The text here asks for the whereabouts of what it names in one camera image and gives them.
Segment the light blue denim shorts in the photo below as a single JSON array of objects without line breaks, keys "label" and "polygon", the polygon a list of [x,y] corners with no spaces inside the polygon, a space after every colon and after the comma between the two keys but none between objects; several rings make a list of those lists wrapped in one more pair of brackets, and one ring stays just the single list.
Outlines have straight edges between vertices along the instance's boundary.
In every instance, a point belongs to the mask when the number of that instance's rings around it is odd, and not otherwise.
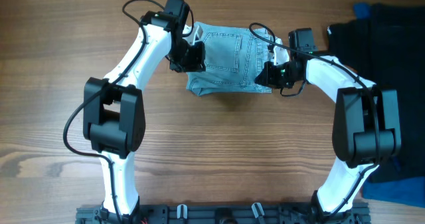
[{"label": "light blue denim shorts", "polygon": [[196,22],[205,44],[204,72],[189,72],[186,89],[197,96],[215,92],[271,93],[254,79],[267,62],[268,43],[249,29],[221,27]]}]

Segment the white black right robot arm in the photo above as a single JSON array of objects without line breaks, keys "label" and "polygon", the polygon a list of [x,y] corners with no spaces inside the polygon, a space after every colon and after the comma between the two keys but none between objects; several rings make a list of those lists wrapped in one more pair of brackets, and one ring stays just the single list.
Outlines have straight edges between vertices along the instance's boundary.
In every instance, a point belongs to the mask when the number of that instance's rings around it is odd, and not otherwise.
[{"label": "white black right robot arm", "polygon": [[313,84],[334,101],[336,159],[313,194],[312,215],[321,221],[342,219],[365,180],[401,147],[397,93],[379,89],[336,56],[317,51],[311,29],[296,29],[288,38],[288,46],[276,37],[265,40],[272,60],[265,62],[255,82],[278,90],[296,82]]}]

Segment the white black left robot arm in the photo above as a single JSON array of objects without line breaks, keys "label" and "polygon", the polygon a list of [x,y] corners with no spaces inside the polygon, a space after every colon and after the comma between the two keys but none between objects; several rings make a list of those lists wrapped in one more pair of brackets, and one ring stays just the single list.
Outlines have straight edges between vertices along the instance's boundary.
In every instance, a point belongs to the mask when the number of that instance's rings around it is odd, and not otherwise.
[{"label": "white black left robot arm", "polygon": [[134,156],[145,134],[142,91],[164,58],[175,72],[206,70],[203,42],[188,41],[191,34],[184,32],[192,14],[184,0],[167,0],[160,11],[147,12],[136,21],[137,38],[121,62],[85,84],[83,136],[101,161],[106,191],[99,222],[139,222]]}]

